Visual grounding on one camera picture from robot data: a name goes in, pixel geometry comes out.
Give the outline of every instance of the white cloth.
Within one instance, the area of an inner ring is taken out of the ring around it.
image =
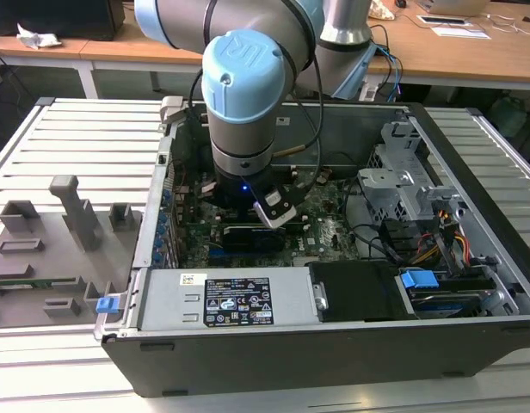
[[[20,40],[24,46],[28,46],[37,50],[40,47],[62,45],[62,43],[59,42],[59,39],[57,39],[57,36],[54,34],[37,34],[22,28],[20,24],[17,24],[16,26],[18,27],[18,34],[16,35],[16,38]]]
[[[384,6],[382,0],[372,0],[368,16],[380,20],[395,20],[395,15]]]

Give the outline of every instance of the blue cable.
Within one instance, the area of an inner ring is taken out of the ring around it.
[[[393,84],[393,90],[391,91],[389,96],[387,96],[387,101],[390,102],[391,99],[395,98],[395,94],[397,92],[397,87],[398,87],[399,82],[401,80],[401,79],[399,79],[399,70],[397,68],[397,61],[383,47],[378,46],[378,49],[395,65],[395,84]]]

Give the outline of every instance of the ur logo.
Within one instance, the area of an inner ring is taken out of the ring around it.
[[[239,60],[243,65],[251,67],[262,53],[262,45],[254,40],[234,35],[225,52],[233,60]]]

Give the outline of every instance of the laptop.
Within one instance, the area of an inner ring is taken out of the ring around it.
[[[436,15],[479,15],[490,0],[420,0],[417,3]]]

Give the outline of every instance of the circuit board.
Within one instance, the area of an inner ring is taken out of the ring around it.
[[[221,244],[223,230],[234,225],[262,227],[259,219],[250,215],[247,222],[234,222],[220,208],[196,200],[192,190],[185,192],[183,215],[178,213],[184,233],[182,268],[300,267],[312,261],[359,258],[340,210],[341,182],[316,185],[299,206],[298,217],[285,225],[282,251],[269,254],[225,253]],[[191,218],[196,209],[198,218]]]

